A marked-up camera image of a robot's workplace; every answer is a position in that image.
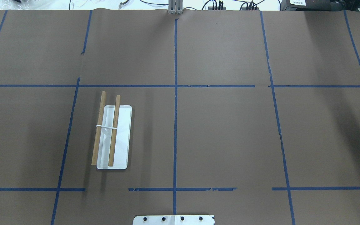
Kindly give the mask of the inner wooden rack bar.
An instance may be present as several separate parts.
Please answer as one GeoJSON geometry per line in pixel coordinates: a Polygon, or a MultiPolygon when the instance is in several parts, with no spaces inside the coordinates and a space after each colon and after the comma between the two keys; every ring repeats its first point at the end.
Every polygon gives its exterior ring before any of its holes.
{"type": "Polygon", "coordinates": [[[112,134],[111,134],[111,143],[110,143],[110,152],[108,159],[108,166],[112,167],[114,165],[114,155],[116,149],[116,136],[117,136],[117,128],[118,128],[118,119],[119,119],[119,111],[120,111],[120,102],[121,96],[116,95],[115,107],[114,107],[114,117],[112,124],[112,134]]]}

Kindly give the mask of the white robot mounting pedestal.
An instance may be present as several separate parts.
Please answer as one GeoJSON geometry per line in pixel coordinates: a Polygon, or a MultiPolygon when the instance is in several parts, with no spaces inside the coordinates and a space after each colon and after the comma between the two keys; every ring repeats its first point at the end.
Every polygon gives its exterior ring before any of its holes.
{"type": "Polygon", "coordinates": [[[214,225],[214,215],[140,215],[133,225],[214,225]]]}

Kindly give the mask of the white towel rack base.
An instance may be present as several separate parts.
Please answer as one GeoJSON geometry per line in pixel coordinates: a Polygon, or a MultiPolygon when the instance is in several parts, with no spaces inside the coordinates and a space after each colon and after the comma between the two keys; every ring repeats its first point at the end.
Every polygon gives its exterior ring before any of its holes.
{"type": "MultiPolygon", "coordinates": [[[[104,107],[104,118],[102,125],[112,127],[114,117],[114,105],[104,107]]],[[[132,121],[132,107],[121,105],[119,111],[116,149],[114,155],[114,165],[108,166],[111,136],[101,135],[98,151],[96,168],[99,170],[125,170],[128,166],[130,133],[132,121]]]]}

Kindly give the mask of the black power strip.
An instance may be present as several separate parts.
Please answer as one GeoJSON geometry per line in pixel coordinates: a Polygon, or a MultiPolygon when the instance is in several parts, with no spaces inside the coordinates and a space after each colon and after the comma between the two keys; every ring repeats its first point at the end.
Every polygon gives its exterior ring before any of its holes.
{"type": "Polygon", "coordinates": [[[221,0],[210,0],[205,4],[207,10],[210,11],[223,11],[226,10],[226,7],[224,6],[224,2],[221,0]]]}
{"type": "Polygon", "coordinates": [[[240,11],[258,11],[258,5],[254,1],[243,2],[239,8],[240,11]]]}

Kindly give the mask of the white rack bracket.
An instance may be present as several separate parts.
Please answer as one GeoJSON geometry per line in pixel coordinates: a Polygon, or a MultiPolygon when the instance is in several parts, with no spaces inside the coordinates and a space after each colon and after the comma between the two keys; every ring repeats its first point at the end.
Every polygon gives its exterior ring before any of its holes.
{"type": "Polygon", "coordinates": [[[109,126],[103,126],[103,125],[96,125],[96,127],[101,128],[101,135],[111,136],[112,130],[117,130],[117,127],[109,127],[109,126]]]}

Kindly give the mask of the black electronics box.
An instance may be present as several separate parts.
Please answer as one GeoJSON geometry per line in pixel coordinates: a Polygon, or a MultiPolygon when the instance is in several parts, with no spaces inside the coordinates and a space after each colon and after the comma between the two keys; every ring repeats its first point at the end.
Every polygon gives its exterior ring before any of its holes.
{"type": "Polygon", "coordinates": [[[281,11],[342,11],[351,9],[355,0],[282,0],[281,11]]]}

